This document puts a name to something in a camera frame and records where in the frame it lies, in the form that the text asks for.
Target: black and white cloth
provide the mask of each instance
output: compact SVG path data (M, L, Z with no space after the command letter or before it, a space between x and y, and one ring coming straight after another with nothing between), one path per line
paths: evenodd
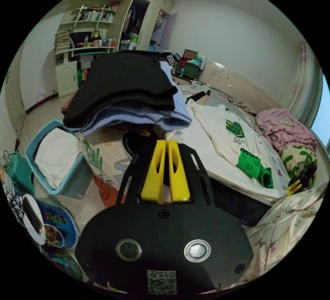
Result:
M6 195L8 204L17 220L20 224L23 223L23 216L24 216L24 210L23 210L23 198L19 195L17 186L15 183L11 180L11 178L5 174L5 183L2 185L3 191Z

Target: brown baseboard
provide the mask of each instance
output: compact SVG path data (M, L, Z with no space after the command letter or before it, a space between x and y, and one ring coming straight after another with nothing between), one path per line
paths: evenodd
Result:
M35 109L36 109L37 107L39 107L40 105L45 104L45 103L47 103L48 101L50 101L50 100L52 100L52 99L54 99L54 98L56 98L56 97L58 97L58 93L55 93L55 94L53 94L53 95L50 95L50 96L44 98L43 100L41 100L41 101L38 102L37 104L34 104L34 105L31 106L30 108L28 108L28 109L26 110L26 114L31 113L33 110L35 110Z
M20 140L17 138L16 143L15 143L15 149L14 149L15 152L18 150L19 146L20 146Z

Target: teal stool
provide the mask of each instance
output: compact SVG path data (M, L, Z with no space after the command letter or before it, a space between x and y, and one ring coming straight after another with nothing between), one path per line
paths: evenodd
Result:
M8 176L18 186L21 195L34 195L34 185L32 183L32 170L28 161L21 157L18 152L9 156L9 166L5 169Z

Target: folded blue clothes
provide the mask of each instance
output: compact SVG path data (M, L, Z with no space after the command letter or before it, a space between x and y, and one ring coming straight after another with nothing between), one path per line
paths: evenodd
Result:
M172 80L168 63L160 62L160 64L171 84L178 88ZM72 130L80 132L83 136L88 136L102 127L117 125L124 121L139 125L158 125L164 131L187 128L191 124L191 116L187 111L186 102L179 88L173 96L173 101L174 111L155 111L138 102L107 106L96 113L83 128Z

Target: yellow object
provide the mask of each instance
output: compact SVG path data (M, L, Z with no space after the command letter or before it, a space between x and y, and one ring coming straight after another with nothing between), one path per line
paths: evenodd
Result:
M177 141L167 143L169 160L169 184L172 202L185 202L190 199L190 191Z
M289 187L286 188L286 190L289 191L289 193L287 193L285 196L286 197L291 196L301 187L302 187L302 185L300 183L300 180L294 182L293 184L291 184Z
M141 192L141 198L143 200L161 204L164 183L165 155L166 140L158 140Z
M141 198L145 201L162 204L166 152L169 160L169 182L172 203L187 202L190 199L190 191L178 142L173 140L168 142L166 140L157 141L141 192Z

